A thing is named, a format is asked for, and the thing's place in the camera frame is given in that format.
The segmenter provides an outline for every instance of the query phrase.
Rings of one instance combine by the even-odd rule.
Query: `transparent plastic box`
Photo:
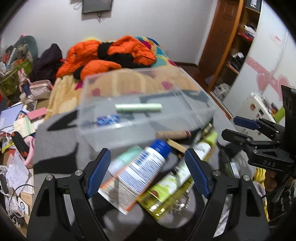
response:
[[[173,80],[176,85],[165,90]],[[177,87],[184,82],[187,88],[192,85],[190,90]],[[131,103],[160,103],[162,110],[116,112],[116,104]],[[162,67],[87,76],[79,107],[78,129],[99,152],[103,147],[115,149],[153,141],[158,131],[193,131],[204,127],[213,116],[215,104],[182,69]],[[119,123],[98,125],[98,117],[109,115],[118,115]]]

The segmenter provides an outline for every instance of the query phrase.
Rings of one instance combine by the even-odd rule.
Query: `wooden floor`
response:
[[[179,66],[184,69],[204,90],[207,90],[208,86],[205,83],[205,77],[201,74],[198,68],[193,66]]]

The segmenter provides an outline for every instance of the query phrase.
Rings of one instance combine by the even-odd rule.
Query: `blue gripper pad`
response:
[[[103,148],[102,151],[99,153],[99,155],[97,156],[97,158],[93,162],[94,163],[97,162],[97,165],[94,168],[93,173],[89,177],[89,188],[87,190],[87,195],[90,198],[95,193],[97,193],[98,189],[100,188],[103,178],[104,178],[104,176],[108,170],[108,167],[111,163],[111,152],[107,148]]]
[[[185,152],[185,163],[193,177],[194,184],[199,193],[206,198],[209,198],[214,186],[211,175],[213,169],[206,161],[200,160],[192,148],[187,149]]]
[[[241,126],[250,130],[258,130],[260,127],[257,121],[239,116],[233,118],[233,123],[237,126]]]

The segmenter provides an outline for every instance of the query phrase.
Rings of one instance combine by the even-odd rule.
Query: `wooden door frame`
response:
[[[220,6],[221,6],[221,0],[218,0],[217,6],[216,6],[216,10],[215,10],[215,16],[214,16],[214,19],[213,19],[213,23],[211,25],[209,36],[213,32],[214,25],[215,25],[215,22],[216,22],[216,19],[217,19],[217,16],[218,16],[218,12],[219,12]],[[228,39],[228,43],[226,45],[226,48],[225,48],[225,51],[224,51],[224,53],[222,55],[222,58],[220,60],[220,63],[219,63],[219,65],[218,65],[218,67],[217,67],[217,69],[215,71],[214,77],[211,80],[209,87],[206,89],[207,92],[210,92],[212,90],[213,86],[215,85],[216,80],[217,80],[217,77],[218,77],[218,75],[219,75],[219,73],[220,73],[220,71],[221,71],[221,69],[222,69],[222,67],[224,65],[224,62],[225,62],[225,60],[227,58],[227,55],[228,55],[228,53],[230,51],[231,45],[232,45],[233,40],[235,38],[235,35],[237,33],[237,28],[239,26],[239,21],[240,21],[241,15],[242,15],[243,7],[244,7],[244,0],[239,0],[239,5],[238,5],[238,9],[237,9],[237,15],[236,15],[235,20],[234,20],[234,25],[233,25],[232,31],[230,33],[230,37]],[[207,38],[207,42],[205,44],[204,51],[203,51],[202,56],[200,58],[200,62],[201,62],[203,56],[205,55],[206,47],[209,44],[209,36]]]

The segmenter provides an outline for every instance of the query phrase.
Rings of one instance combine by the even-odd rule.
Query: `blue cap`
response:
[[[167,158],[168,155],[170,154],[170,152],[172,151],[170,146],[166,142],[164,142],[162,140],[154,141],[150,145],[150,147],[153,148],[154,150],[156,150],[160,155],[162,155],[163,158]]]

